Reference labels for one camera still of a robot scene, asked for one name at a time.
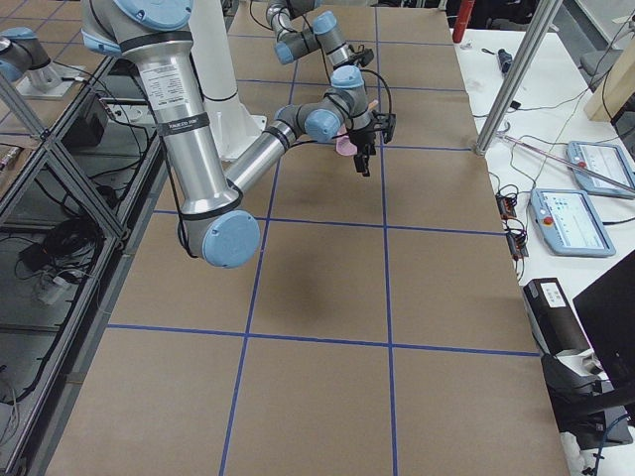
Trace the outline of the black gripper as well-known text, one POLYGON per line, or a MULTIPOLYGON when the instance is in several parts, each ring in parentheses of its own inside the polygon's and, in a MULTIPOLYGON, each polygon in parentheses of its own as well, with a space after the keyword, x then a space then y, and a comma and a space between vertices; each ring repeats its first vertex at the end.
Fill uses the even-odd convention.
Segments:
POLYGON ((370 176, 369 156, 376 155, 377 135, 381 132, 382 128, 375 123, 369 123, 363 128, 348 130, 349 141, 355 147, 353 153, 355 169, 364 177, 370 176))

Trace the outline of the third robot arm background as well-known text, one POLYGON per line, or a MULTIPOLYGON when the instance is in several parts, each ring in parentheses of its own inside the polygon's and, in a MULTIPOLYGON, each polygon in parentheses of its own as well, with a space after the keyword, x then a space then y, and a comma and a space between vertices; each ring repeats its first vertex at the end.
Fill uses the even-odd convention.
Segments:
POLYGON ((58 67, 29 28, 1 32, 1 74, 24 97, 59 99, 70 89, 73 78, 64 80, 65 67, 58 67))

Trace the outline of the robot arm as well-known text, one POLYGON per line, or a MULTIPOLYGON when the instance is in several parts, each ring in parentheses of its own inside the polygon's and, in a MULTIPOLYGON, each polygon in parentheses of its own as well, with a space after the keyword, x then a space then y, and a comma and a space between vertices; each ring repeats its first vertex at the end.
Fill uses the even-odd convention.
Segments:
POLYGON ((196 44, 191 23, 201 17, 201 8, 192 1, 85 1, 81 10, 84 44, 136 65, 177 175, 173 192, 183 199, 180 240, 190 256, 212 266, 236 268, 257 251, 260 228, 241 206, 244 193, 300 137, 326 143, 345 132, 362 175, 369 172, 376 141, 392 139, 394 113, 373 110, 366 94, 363 73, 372 52, 355 50, 335 16, 316 1, 272 1, 266 20, 281 62, 314 51, 327 56, 333 67, 328 89, 317 103, 280 109, 229 167, 221 163, 210 103, 191 61, 196 44))
POLYGON ((321 5, 321 1, 269 1, 263 21, 253 14, 251 19, 274 34, 274 53, 280 64, 290 64, 319 51, 333 69, 345 65, 365 66, 366 51, 356 51, 345 39, 338 21, 331 11, 325 11, 310 21, 306 15, 321 5))

